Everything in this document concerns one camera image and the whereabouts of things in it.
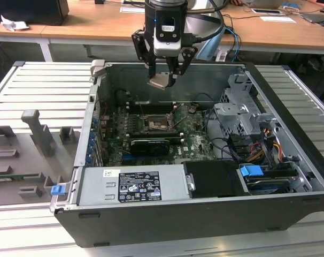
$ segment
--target floor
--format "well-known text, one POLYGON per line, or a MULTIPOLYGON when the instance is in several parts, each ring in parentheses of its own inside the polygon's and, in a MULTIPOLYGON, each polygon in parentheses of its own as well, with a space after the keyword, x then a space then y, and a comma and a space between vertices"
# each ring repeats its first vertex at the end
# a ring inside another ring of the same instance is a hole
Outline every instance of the floor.
MULTIPOLYGON (((52 54, 57 62, 89 62, 92 60, 87 57, 82 45, 53 44, 52 54)), ((134 47, 92 46, 92 54, 94 58, 106 61, 137 61, 134 47)), ((244 61, 254 64, 270 64, 272 56, 270 52, 243 52, 242 54, 244 61)), ((300 71, 297 67, 303 57, 304 55, 282 54, 277 64, 289 65, 312 91, 320 95, 324 90, 324 68, 322 72, 317 72, 311 67, 300 71)), ((43 62, 44 59, 38 44, 0 43, 0 81, 14 61, 43 62)))

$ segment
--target sticker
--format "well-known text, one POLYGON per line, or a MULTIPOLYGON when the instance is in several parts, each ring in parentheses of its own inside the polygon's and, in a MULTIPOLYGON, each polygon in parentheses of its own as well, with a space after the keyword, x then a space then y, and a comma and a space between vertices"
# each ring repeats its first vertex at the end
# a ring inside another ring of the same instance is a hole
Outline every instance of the sticker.
POLYGON ((133 173, 118 172, 117 176, 119 177, 119 202, 162 200, 161 185, 158 171, 133 173))
POLYGON ((11 178, 0 178, 0 182, 12 181, 11 178))
POLYGON ((103 177, 118 177, 120 170, 104 170, 103 177))

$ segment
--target laptop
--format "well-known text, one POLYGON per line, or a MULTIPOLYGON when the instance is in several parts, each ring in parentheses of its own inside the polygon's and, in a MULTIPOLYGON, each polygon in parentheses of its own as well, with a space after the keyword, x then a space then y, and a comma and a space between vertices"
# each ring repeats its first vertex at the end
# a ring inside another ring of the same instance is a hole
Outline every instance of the laptop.
POLYGON ((250 8, 277 9, 286 0, 243 0, 243 3, 250 8))
POLYGON ((324 21, 324 14, 302 13, 302 17, 311 23, 319 23, 324 21))

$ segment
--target power supply label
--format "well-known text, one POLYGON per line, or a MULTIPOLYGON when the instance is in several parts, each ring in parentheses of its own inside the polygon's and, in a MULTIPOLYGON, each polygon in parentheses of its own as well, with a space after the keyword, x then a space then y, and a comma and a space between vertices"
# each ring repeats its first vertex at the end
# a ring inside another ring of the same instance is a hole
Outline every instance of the power supply label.
POLYGON ((120 173, 118 201, 141 202, 162 200, 158 171, 120 173))

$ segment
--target motherboard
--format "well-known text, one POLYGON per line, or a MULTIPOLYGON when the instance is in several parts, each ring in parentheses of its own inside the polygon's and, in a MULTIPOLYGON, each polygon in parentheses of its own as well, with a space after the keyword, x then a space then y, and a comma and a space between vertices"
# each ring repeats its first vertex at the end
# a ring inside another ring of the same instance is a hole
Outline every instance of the motherboard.
POLYGON ((102 117, 108 167, 214 160, 204 132, 204 111, 191 103, 113 108, 102 117))

